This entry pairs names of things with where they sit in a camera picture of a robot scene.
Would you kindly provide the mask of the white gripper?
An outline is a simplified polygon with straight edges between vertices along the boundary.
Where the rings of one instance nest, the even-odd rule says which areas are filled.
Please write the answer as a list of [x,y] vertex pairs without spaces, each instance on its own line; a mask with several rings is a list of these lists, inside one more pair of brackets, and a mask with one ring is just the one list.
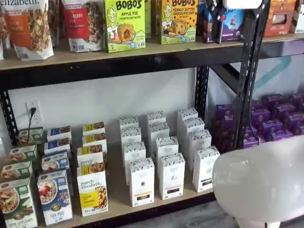
[[222,15],[222,5],[226,9],[257,9],[262,0],[206,0],[207,8],[212,17],[212,40],[220,44],[227,42],[229,34],[228,10]]

